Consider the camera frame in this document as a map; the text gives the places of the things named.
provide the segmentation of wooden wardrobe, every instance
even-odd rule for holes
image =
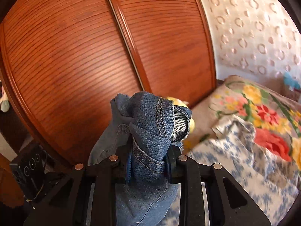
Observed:
[[[0,47],[13,108],[65,165],[87,162],[118,93],[193,106],[216,87],[200,0],[17,0]]]

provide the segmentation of stuffed toy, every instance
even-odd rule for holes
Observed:
[[[181,101],[181,100],[179,100],[177,98],[167,97],[166,99],[173,101],[174,105],[183,106],[183,107],[188,108],[187,105],[183,101]],[[195,121],[191,118],[190,119],[189,133],[192,133],[192,131],[194,130],[194,128],[195,128]]]
[[[1,80],[0,80],[0,89],[1,89],[1,92],[0,92],[1,111],[2,112],[8,112],[8,110],[9,110],[9,101],[8,101],[7,94],[4,90],[4,87],[2,86]]]

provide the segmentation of yellow plush toy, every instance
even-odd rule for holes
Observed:
[[[188,108],[187,105],[183,101],[181,101],[177,98],[167,97],[166,99],[173,101],[174,105],[183,106],[183,107]],[[194,128],[195,128],[195,121],[191,118],[189,132],[191,133],[194,130]]]

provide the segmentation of crumpled cloth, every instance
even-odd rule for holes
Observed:
[[[253,124],[235,115],[221,118],[213,131],[217,139],[203,141],[187,155],[205,165],[221,163],[276,226],[299,193],[296,163],[285,161],[257,145]],[[180,190],[159,225],[178,225],[179,208]],[[206,225],[209,225],[206,202],[205,211]]]

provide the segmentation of blue object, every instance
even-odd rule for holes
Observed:
[[[293,79],[288,72],[284,73],[283,80],[284,80],[284,84],[289,86],[290,88],[301,90],[299,82]]]
[[[177,195],[178,185],[170,185],[164,176],[164,156],[172,143],[174,106],[172,101],[148,92],[131,98],[118,94],[111,101],[112,121],[93,147],[88,164],[97,164],[113,155],[133,135],[129,154],[127,185],[116,185],[116,215],[118,226],[154,226],[165,216]],[[188,124],[191,110],[175,106]]]

